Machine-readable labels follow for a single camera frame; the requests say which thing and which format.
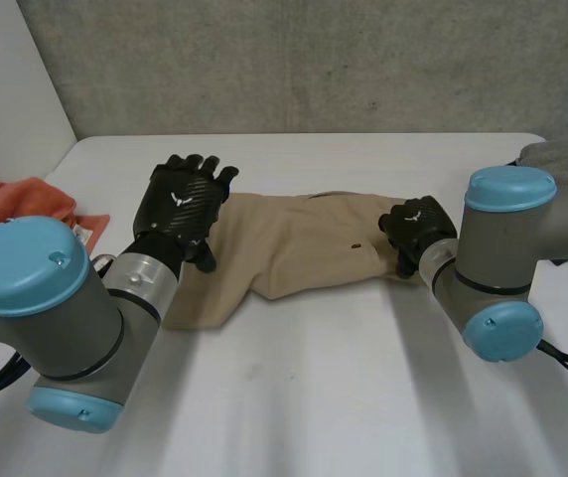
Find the white tabletop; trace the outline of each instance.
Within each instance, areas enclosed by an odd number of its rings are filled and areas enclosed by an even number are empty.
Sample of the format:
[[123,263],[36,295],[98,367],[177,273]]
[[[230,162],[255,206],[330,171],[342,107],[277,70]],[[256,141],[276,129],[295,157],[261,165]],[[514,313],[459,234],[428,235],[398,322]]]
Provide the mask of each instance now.
[[[431,194],[457,225],[469,175],[529,134],[102,137],[48,180],[79,213],[112,221],[119,252],[155,164],[216,154],[234,191]],[[568,263],[538,265],[531,301],[568,351]],[[0,345],[0,366],[11,351]],[[429,291],[371,280],[267,302],[249,296],[219,331],[163,330],[125,411],[103,435],[24,409],[31,372],[0,394],[0,476],[568,477],[568,374],[533,353],[488,364]]]

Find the orange towel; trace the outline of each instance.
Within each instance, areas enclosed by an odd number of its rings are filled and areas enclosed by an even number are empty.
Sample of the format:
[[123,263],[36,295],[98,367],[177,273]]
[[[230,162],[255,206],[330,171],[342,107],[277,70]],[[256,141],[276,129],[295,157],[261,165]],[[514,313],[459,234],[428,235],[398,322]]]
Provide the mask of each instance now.
[[20,182],[0,182],[0,223],[17,217],[48,216],[62,221],[75,232],[75,226],[91,231],[82,240],[92,252],[109,223],[109,216],[76,216],[74,199],[37,177]]

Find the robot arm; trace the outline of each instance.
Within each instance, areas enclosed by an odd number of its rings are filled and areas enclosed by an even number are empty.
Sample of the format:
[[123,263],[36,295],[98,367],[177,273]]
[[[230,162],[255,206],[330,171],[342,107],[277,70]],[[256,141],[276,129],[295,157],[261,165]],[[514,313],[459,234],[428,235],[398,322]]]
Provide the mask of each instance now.
[[470,180],[458,239],[431,197],[395,206],[379,226],[399,250],[398,271],[419,270],[479,357],[513,361],[540,344],[528,293],[538,260],[568,259],[568,186],[538,169],[483,169]]
[[218,162],[172,156],[157,166],[136,214],[135,240],[102,282],[62,223],[31,217],[0,225],[0,342],[40,374],[28,401],[34,415],[74,430],[111,428],[174,298],[183,261],[215,269],[206,238],[238,173],[226,167],[215,178]]

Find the small tag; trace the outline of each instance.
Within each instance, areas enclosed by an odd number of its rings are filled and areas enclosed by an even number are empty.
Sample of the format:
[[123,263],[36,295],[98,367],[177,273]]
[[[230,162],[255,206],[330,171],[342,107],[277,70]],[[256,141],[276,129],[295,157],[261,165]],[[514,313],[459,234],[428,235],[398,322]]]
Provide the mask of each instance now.
[[92,237],[92,234],[94,234],[94,231],[84,229],[83,227],[81,227],[79,225],[74,226],[72,231],[76,235],[76,238],[79,239],[79,241],[81,243],[83,243],[83,245],[87,245],[87,243],[89,242],[89,239]]

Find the white wall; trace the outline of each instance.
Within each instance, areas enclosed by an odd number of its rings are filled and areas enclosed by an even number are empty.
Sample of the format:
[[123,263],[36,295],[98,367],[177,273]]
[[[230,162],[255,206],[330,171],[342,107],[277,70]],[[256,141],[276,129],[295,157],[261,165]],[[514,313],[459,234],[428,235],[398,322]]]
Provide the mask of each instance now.
[[0,180],[45,176],[74,143],[17,4],[0,0]]

